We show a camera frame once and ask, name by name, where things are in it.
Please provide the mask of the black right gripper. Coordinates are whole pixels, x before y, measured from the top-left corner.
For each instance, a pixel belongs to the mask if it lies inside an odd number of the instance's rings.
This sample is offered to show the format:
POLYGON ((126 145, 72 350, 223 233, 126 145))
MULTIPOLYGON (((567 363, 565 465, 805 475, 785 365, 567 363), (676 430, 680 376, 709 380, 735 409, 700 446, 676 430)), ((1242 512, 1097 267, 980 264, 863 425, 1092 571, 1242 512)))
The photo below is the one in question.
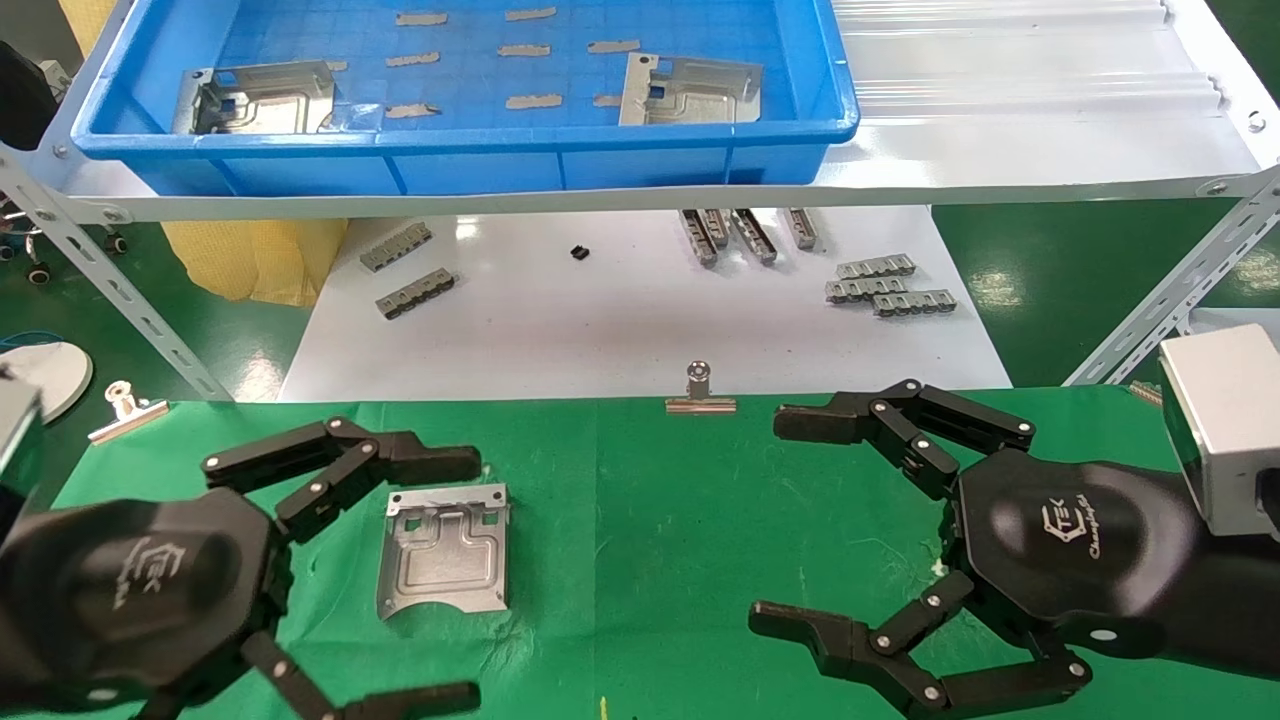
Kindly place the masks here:
POLYGON ((841 391, 820 406, 783 404, 773 432, 867 443, 933 501, 951 498, 955 487, 957 565, 966 575, 951 571, 882 625, 751 606, 750 630, 806 646, 820 675, 872 688, 905 719, 974 719, 1059 705, 1083 689, 1092 670, 1064 644, 1108 656, 1174 651, 1170 603, 1201 534, 1179 475, 1005 450, 1027 451, 1036 427, 915 379, 841 391), (960 465, 938 439, 993 455, 957 479, 960 465), (966 601, 998 637, 1028 642, 1032 659, 947 676, 920 667, 911 652, 966 601))

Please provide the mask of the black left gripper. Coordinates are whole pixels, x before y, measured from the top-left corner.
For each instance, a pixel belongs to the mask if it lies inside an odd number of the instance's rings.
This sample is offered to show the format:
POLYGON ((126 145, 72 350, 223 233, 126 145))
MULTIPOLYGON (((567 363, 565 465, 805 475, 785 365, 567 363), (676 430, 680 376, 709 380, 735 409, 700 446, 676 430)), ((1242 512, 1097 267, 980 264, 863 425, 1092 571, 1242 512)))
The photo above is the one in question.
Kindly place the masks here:
POLYGON ((285 614, 291 560, 276 523, 229 489, 32 516, 31 707, 210 702, 285 614))

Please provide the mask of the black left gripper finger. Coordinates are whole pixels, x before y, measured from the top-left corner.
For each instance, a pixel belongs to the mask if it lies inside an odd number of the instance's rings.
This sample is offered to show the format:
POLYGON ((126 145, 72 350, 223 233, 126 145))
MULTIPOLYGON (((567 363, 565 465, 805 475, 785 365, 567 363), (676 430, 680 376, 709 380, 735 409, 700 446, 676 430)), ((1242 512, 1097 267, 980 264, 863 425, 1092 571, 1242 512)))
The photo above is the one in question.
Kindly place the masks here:
POLYGON ((472 480, 483 457, 474 446, 428 447, 411 430, 372 432, 333 416, 204 460, 210 489, 239 495, 310 474, 275 506, 276 527, 303 544, 380 484, 420 487, 472 480))
POLYGON ((255 669, 265 676, 300 719, 431 719, 466 714, 480 707, 475 682, 387 691, 338 706, 287 653, 270 632, 255 632, 221 646, 211 659, 146 700, 142 719, 178 719, 188 707, 204 705, 255 669))

